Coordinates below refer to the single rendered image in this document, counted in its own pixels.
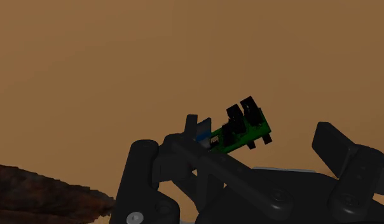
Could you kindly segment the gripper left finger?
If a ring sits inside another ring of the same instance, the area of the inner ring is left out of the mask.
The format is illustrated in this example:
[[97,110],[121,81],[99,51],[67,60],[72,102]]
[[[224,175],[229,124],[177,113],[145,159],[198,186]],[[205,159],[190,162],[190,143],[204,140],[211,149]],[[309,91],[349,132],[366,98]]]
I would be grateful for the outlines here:
[[181,176],[154,174],[154,163],[161,153],[156,141],[132,143],[109,224],[179,224],[179,204],[156,188],[167,180],[177,183],[200,214],[228,187],[272,220],[290,217],[294,202],[286,191],[256,177],[251,168],[233,157],[207,151],[190,136],[196,125],[197,116],[188,115],[184,132],[168,135],[164,141],[171,151],[167,156],[186,170]]

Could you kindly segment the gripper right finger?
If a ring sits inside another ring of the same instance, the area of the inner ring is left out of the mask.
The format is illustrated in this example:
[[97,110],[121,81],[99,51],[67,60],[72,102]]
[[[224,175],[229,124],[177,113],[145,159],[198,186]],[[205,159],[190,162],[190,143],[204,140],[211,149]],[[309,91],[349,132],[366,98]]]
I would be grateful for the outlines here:
[[319,122],[312,148],[338,178],[327,207],[340,222],[363,222],[374,194],[384,196],[384,153],[356,144],[329,122]]

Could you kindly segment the green circuit board black connectors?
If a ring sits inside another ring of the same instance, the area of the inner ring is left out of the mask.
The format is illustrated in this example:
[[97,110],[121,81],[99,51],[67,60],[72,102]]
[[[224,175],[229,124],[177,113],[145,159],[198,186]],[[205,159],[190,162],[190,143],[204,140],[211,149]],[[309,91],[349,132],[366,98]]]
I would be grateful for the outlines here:
[[228,121],[216,130],[212,130],[210,118],[198,123],[195,141],[208,151],[220,153],[230,153],[243,146],[254,149],[257,139],[264,144],[272,142],[270,126],[251,96],[227,108],[226,113]]

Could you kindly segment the dark brown rough slab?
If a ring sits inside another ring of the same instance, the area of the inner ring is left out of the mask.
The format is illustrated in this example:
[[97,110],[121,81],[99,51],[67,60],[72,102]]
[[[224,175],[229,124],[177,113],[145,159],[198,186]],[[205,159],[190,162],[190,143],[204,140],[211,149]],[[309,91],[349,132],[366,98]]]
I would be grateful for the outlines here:
[[89,224],[114,204],[87,186],[0,164],[0,224]]

